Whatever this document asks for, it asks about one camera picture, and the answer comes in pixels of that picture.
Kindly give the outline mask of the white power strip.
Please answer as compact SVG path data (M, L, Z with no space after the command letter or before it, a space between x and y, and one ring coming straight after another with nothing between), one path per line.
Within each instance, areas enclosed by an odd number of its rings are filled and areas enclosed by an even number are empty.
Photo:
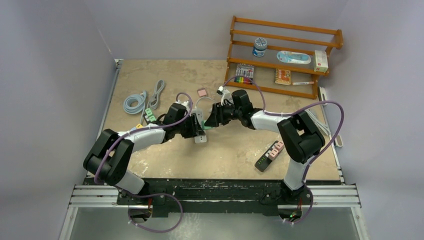
M196 144L200 144L200 143L206 143L207 142L207 136L206 136L206 132L204 130L203 127L203 111L201 109L195 109L194 114L196 116L196 120L197 120L197 135L194 137L194 142Z

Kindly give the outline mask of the green charger plug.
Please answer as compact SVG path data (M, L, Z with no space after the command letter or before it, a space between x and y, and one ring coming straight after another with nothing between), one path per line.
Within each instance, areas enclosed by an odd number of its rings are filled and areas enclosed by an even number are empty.
M213 129L213 127L211 127L211 126L206 126L206 125L203 125L202 127L203 127L203 129L204 129L204 130L210 130L210 129Z

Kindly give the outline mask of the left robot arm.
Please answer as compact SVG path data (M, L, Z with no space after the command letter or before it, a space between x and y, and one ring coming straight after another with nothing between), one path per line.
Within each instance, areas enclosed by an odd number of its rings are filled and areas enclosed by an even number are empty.
M167 113L147 126L127 132L103 130L83 161L83 168L97 182L129 192L138 205L149 199L149 183L129 169L131 155L152 145L170 141L176 135L184 139L204 135L197 114L181 103L173 103Z

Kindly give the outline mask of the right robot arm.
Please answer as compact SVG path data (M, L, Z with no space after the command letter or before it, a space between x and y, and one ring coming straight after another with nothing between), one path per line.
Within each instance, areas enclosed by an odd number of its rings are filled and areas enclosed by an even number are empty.
M279 133L290 157L288 170L281 184L280 196L288 204L300 198L304 186L307 165L325 146L325 138L310 116L304 111L284 115L266 114L262 108L254 107L248 93L239 89L212 106L211 114L205 121L207 127L217 128L231 120L238 120L252 130L266 130Z

